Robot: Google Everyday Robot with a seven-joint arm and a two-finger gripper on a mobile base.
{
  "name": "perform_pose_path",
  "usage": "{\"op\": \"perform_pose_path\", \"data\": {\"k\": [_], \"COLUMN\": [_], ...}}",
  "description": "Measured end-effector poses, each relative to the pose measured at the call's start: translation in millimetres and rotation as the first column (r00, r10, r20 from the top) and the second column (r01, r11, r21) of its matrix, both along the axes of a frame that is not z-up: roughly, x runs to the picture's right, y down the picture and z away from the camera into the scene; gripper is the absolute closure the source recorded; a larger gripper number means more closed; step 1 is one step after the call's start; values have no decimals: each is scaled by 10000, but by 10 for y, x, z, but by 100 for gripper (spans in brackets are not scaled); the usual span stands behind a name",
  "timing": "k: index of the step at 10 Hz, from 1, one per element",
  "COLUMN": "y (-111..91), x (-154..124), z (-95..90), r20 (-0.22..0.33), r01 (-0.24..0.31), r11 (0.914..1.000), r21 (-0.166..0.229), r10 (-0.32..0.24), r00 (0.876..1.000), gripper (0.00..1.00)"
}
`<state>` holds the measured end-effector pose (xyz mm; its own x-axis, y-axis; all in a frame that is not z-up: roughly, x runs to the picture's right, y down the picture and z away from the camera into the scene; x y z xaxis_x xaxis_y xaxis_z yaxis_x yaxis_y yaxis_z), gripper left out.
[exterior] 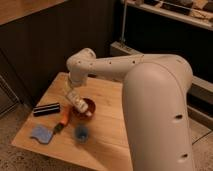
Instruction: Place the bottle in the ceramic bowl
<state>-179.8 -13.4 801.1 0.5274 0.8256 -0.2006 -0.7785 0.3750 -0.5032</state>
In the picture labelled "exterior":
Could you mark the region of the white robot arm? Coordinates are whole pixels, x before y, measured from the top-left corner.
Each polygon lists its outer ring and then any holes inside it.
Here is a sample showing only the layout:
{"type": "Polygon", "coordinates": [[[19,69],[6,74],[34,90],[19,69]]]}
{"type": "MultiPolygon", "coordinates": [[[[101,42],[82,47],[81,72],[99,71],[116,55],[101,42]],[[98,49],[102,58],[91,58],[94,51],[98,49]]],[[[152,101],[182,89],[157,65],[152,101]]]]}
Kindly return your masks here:
{"type": "Polygon", "coordinates": [[[118,79],[133,171],[195,171],[187,112],[193,72],[175,54],[98,58],[84,48],[66,61],[68,84],[90,74],[118,79]]]}

